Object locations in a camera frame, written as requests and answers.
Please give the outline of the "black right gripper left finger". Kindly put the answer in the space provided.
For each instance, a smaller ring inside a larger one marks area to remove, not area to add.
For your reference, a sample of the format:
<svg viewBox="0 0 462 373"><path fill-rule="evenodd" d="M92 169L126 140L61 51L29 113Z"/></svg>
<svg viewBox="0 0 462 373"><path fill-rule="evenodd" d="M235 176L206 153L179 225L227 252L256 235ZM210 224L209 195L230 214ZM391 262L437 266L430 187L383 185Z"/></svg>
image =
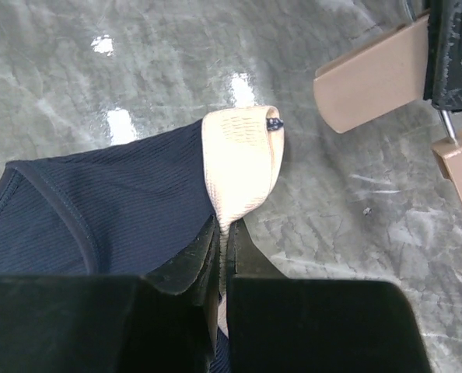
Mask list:
<svg viewBox="0 0 462 373"><path fill-rule="evenodd" d="M219 227L145 276L0 275L0 372L207 372Z"/></svg>

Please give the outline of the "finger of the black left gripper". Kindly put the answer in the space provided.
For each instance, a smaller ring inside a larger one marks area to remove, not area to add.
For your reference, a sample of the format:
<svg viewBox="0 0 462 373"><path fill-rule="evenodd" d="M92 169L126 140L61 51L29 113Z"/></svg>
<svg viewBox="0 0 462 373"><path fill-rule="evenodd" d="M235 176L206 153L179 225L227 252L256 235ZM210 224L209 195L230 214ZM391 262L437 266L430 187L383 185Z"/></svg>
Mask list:
<svg viewBox="0 0 462 373"><path fill-rule="evenodd" d="M428 64L423 98L438 110L462 111L462 0L425 1Z"/></svg>

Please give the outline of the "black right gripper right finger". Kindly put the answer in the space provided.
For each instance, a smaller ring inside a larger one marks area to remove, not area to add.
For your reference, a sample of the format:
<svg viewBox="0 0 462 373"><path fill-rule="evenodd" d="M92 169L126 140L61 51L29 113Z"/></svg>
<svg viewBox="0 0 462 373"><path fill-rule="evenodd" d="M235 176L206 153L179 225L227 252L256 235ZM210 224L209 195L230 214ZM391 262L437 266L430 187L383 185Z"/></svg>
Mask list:
<svg viewBox="0 0 462 373"><path fill-rule="evenodd" d="M415 315L388 281L292 279L243 221L227 249L227 325L234 372L428 372Z"/></svg>

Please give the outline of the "beige clip hanger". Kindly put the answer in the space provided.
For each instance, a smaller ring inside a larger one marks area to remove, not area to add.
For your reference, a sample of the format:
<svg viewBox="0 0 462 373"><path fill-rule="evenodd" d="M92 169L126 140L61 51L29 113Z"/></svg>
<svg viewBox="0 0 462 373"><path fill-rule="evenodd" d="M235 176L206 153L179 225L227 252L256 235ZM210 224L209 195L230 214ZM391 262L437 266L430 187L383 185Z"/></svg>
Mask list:
<svg viewBox="0 0 462 373"><path fill-rule="evenodd" d="M425 9L413 15L409 24L317 70L313 96L320 115L334 131L345 133L412 101L425 100L428 22L429 10ZM452 111L436 110L446 137L434 143L432 151L462 203L462 130L454 129Z"/></svg>

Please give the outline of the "navy underwear cream waistband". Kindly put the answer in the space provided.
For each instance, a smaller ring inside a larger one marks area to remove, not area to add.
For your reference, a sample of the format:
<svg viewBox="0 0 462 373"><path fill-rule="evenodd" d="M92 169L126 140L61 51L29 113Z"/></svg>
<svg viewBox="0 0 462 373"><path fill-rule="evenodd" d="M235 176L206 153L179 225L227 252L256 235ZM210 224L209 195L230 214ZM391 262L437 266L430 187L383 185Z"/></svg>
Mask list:
<svg viewBox="0 0 462 373"><path fill-rule="evenodd" d="M285 129L273 106L218 110L125 145L14 161L0 180L0 273L147 274L215 215L264 203Z"/></svg>

